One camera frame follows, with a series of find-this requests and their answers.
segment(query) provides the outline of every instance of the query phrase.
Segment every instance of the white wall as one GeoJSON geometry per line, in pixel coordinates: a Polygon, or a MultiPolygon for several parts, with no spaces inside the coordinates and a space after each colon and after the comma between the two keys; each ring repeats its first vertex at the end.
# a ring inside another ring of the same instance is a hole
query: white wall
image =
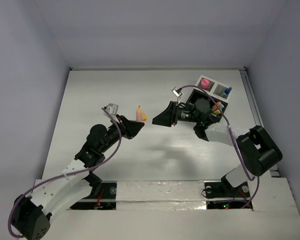
{"type": "Polygon", "coordinates": [[[72,67],[246,66],[286,0],[36,0],[72,67]]]}
{"type": "Polygon", "coordinates": [[[68,65],[32,0],[0,0],[0,240],[17,196],[42,174],[68,65]]]}
{"type": "Polygon", "coordinates": [[[300,212],[300,0],[288,0],[248,67],[266,129],[283,153],[286,176],[300,212]]]}

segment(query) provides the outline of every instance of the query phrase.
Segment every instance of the screw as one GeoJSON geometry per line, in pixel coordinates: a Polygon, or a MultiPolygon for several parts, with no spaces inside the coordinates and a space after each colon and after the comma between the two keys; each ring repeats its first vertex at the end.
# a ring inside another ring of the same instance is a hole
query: screw
{"type": "Polygon", "coordinates": [[[115,187],[110,188],[110,194],[116,194],[117,189],[115,187]]]}
{"type": "Polygon", "coordinates": [[[242,186],[242,191],[244,193],[248,193],[249,192],[249,187],[248,186],[242,186]]]}

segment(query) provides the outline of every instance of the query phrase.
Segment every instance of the wire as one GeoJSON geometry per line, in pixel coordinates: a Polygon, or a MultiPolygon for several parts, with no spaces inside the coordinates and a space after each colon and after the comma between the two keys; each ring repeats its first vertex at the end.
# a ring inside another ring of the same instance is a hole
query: wire
{"type": "Polygon", "coordinates": [[[83,169],[83,170],[79,170],[79,171],[73,171],[73,172],[69,172],[67,174],[61,174],[61,175],[58,175],[58,176],[54,176],[54,177],[51,177],[47,180],[44,180],[42,182],[40,182],[39,184],[33,186],[32,188],[30,188],[28,191],[26,191],[24,194],[22,194],[15,202],[14,202],[14,205],[11,209],[11,212],[9,214],[9,218],[8,218],[8,223],[7,223],[7,226],[8,226],[8,231],[10,233],[10,235],[14,238],[17,238],[17,239],[21,239],[23,238],[24,236],[23,235],[17,235],[13,232],[12,230],[12,218],[13,218],[13,214],[14,214],[14,211],[16,210],[16,207],[18,206],[18,204],[20,203],[20,201],[29,193],[31,193],[33,190],[37,189],[38,187],[46,184],[46,183],[49,183],[49,182],[52,182],[54,180],[57,180],[57,179],[61,179],[61,178],[65,178],[66,176],[72,176],[72,175],[76,175],[76,174],[80,174],[80,173],[84,173],[84,172],[92,172],[94,171],[95,169],[97,169],[98,167],[102,166],[103,164],[105,164],[106,162],[108,162],[118,151],[120,145],[121,145],[121,140],[122,140],[122,134],[121,134],[121,131],[120,131],[120,128],[119,128],[119,125],[118,125],[118,122],[105,110],[105,108],[102,108],[102,110],[104,111],[104,113],[111,119],[111,122],[115,125],[116,129],[118,130],[118,133],[119,133],[119,141],[118,141],[118,145],[116,146],[115,150],[113,151],[113,153],[106,159],[104,160],[103,162],[95,165],[95,166],[92,166],[92,167],[89,167],[89,168],[86,168],[86,169],[83,169]]]}
{"type": "Polygon", "coordinates": [[[242,191],[240,191],[240,190],[238,192],[243,196],[244,200],[247,201],[246,195],[242,191]]]}
{"type": "Polygon", "coordinates": [[[242,158],[242,156],[240,154],[239,147],[238,147],[237,142],[235,140],[235,136],[234,136],[234,134],[233,134],[233,132],[231,130],[230,122],[229,122],[228,118],[226,117],[226,115],[219,108],[219,106],[217,105],[216,101],[207,93],[206,90],[204,90],[203,88],[201,88],[199,86],[196,86],[196,85],[185,85],[185,86],[180,87],[179,89],[182,90],[182,89],[185,89],[185,88],[195,88],[195,89],[199,89],[200,91],[204,92],[208,96],[208,98],[214,103],[214,105],[217,107],[217,109],[220,111],[221,116],[225,119],[226,124],[228,126],[228,130],[229,130],[229,133],[230,133],[230,138],[231,138],[232,144],[234,146],[236,154],[238,155],[238,158],[240,160],[240,163],[242,165],[244,173],[245,173],[245,175],[246,175],[246,177],[248,178],[249,181],[253,181],[255,179],[255,177],[250,177],[250,175],[248,173],[248,170],[247,170],[247,168],[245,166],[245,162],[244,162],[244,160],[243,160],[243,158],[242,158]]]}
{"type": "Polygon", "coordinates": [[[218,204],[218,203],[232,203],[232,202],[244,202],[244,203],[246,203],[245,200],[241,200],[241,199],[217,200],[217,201],[213,201],[213,203],[215,203],[215,204],[218,204]]]}
{"type": "Polygon", "coordinates": [[[98,207],[100,205],[100,199],[102,198],[102,195],[104,194],[104,189],[101,190],[100,192],[100,196],[98,197],[98,199],[96,200],[96,204],[94,207],[98,207]]]}
{"type": "MultiPolygon", "coordinates": [[[[245,162],[244,162],[244,160],[243,160],[243,158],[242,158],[242,156],[241,156],[241,154],[240,154],[239,147],[238,147],[237,142],[236,142],[236,140],[235,140],[234,133],[233,133],[232,130],[231,130],[230,122],[229,122],[228,118],[226,117],[226,115],[225,115],[225,114],[222,112],[222,110],[219,108],[219,106],[217,105],[216,101],[215,101],[215,100],[209,95],[209,93],[208,93],[206,90],[204,90],[202,87],[199,87],[199,86],[196,86],[196,85],[184,85],[184,86],[180,87],[179,90],[181,91],[182,89],[185,89],[185,88],[195,88],[195,89],[199,89],[200,91],[204,92],[204,93],[208,96],[208,98],[214,103],[214,105],[215,105],[215,106],[217,107],[217,109],[220,111],[221,116],[222,116],[222,117],[225,119],[225,121],[226,121],[226,124],[227,124],[227,126],[228,126],[228,130],[229,130],[229,134],[230,134],[230,138],[231,138],[233,147],[234,147],[235,152],[236,152],[236,154],[237,154],[237,156],[238,156],[238,158],[239,158],[239,160],[240,160],[240,163],[241,163],[241,165],[242,165],[242,168],[243,168],[243,170],[244,170],[244,173],[245,173],[246,177],[248,178],[249,181],[255,180],[255,177],[250,177],[250,175],[249,175],[249,173],[248,173],[248,170],[247,170],[247,168],[246,168],[246,166],[245,166],[245,162]]],[[[248,206],[248,205],[251,203],[251,201],[254,199],[254,197],[256,196],[256,194],[257,194],[257,192],[258,192],[258,190],[259,190],[260,178],[257,176],[256,179],[257,179],[257,184],[256,184],[255,192],[254,192],[254,194],[252,195],[252,197],[250,198],[250,200],[249,200],[248,202],[246,202],[246,204],[243,205],[243,206],[241,207],[242,209],[244,209],[246,206],[248,206]]]]}
{"type": "Polygon", "coordinates": [[[203,189],[202,192],[201,192],[201,195],[204,196],[206,199],[208,199],[207,196],[204,195],[204,192],[205,192],[205,191],[206,191],[206,190],[203,189]]]}
{"type": "Polygon", "coordinates": [[[259,185],[260,185],[260,177],[257,176],[256,177],[256,188],[255,188],[254,194],[250,197],[249,201],[247,201],[246,204],[241,207],[242,209],[244,209],[246,206],[248,206],[252,202],[252,199],[255,198],[255,196],[259,190],[259,185]]]}

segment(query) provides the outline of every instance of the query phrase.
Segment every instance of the white platform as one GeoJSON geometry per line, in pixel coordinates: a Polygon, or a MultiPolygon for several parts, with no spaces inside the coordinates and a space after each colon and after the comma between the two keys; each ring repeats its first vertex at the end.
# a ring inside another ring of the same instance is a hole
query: white platform
{"type": "MultiPolygon", "coordinates": [[[[152,118],[175,100],[171,89],[194,84],[200,75],[232,86],[226,116],[233,126],[254,127],[237,70],[70,72],[43,179],[57,175],[73,159],[93,125],[110,125],[102,106],[119,104],[119,113],[134,119],[141,105],[148,121],[135,139],[124,139],[117,155],[95,171],[104,181],[121,181],[118,209],[67,210],[44,240],[300,240],[300,217],[289,185],[286,179],[271,178],[268,172],[261,177],[252,202],[254,211],[203,210],[204,204],[202,209],[180,210],[168,204],[205,201],[198,190],[202,182],[186,181],[220,179],[239,164],[233,148],[198,139],[192,124],[180,122],[172,128],[151,124],[152,118]],[[166,181],[164,188],[163,182],[157,184],[162,180],[166,181]],[[181,190],[169,180],[182,181],[181,190]]],[[[249,183],[250,191],[255,187],[255,182],[249,183]]]]}
{"type": "MultiPolygon", "coordinates": [[[[195,84],[201,74],[233,87],[225,111],[233,126],[255,126],[238,70],[71,71],[43,178],[55,176],[74,158],[93,125],[111,125],[101,107],[114,103],[119,105],[119,114],[132,120],[141,105],[148,120],[134,139],[124,139],[115,157],[95,171],[101,179],[220,179],[239,164],[232,147],[198,139],[193,123],[179,122],[172,128],[151,124],[152,118],[166,109],[169,101],[176,101],[172,88],[195,84]]],[[[184,90],[184,101],[191,91],[184,90]]]]}

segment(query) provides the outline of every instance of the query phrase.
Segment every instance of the pink object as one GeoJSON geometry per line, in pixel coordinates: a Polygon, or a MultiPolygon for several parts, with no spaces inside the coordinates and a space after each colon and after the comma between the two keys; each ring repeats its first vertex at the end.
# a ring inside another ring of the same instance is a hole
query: pink object
{"type": "Polygon", "coordinates": [[[209,87],[209,84],[210,84],[210,82],[208,79],[202,78],[200,87],[203,89],[207,89],[209,87]]]}
{"type": "Polygon", "coordinates": [[[142,110],[140,106],[138,106],[138,109],[136,110],[135,121],[140,123],[142,122],[142,110]]]}

